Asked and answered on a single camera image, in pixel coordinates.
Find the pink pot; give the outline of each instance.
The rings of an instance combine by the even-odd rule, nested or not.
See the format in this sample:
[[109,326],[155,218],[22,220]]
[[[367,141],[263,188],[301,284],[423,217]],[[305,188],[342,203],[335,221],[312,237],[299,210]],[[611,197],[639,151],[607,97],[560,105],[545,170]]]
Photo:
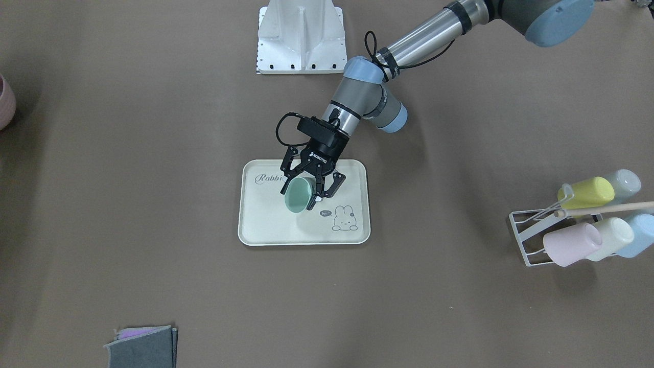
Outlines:
[[0,130],[9,124],[16,112],[16,96],[9,83],[0,75]]

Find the tray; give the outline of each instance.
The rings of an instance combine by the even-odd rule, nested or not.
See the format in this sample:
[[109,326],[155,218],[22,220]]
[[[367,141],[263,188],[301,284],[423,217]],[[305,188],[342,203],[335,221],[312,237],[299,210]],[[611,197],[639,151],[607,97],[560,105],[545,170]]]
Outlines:
[[[361,244],[370,237],[366,168],[357,160],[339,160],[347,177],[334,198],[311,211],[292,213],[279,193],[285,177],[282,160],[253,160],[243,168],[238,235],[248,246]],[[326,178],[326,187],[331,185]]]

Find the mint green cup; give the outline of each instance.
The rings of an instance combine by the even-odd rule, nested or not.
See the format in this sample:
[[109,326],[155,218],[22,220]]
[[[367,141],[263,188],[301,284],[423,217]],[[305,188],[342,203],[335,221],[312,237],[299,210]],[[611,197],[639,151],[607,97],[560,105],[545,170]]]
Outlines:
[[295,177],[288,184],[286,194],[284,194],[286,208],[293,213],[304,211],[309,205],[315,187],[315,179],[302,176]]

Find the brown table surface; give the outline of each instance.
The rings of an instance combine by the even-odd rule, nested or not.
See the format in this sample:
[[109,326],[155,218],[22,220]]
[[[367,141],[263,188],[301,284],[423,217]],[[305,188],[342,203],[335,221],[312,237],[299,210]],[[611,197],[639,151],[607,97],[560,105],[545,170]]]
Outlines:
[[[338,1],[349,56],[446,1]],[[538,48],[495,21],[389,84],[361,124],[372,234],[252,249],[241,170],[340,75],[256,75],[263,1],[4,1],[0,366],[102,367],[113,329],[173,324],[184,367],[651,367],[654,249],[527,268],[506,225],[618,168],[654,198],[654,22],[597,3]],[[292,126],[288,139],[299,138]]]

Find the white cup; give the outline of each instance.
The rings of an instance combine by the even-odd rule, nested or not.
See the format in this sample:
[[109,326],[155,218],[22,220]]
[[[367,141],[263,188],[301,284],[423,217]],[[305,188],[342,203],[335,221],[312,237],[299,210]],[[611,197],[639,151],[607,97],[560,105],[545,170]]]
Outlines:
[[0,130],[9,124],[16,113],[16,96],[9,83],[0,75]]
[[623,219],[611,217],[593,224],[602,236],[602,247],[586,259],[597,262],[619,251],[634,241],[634,231]]

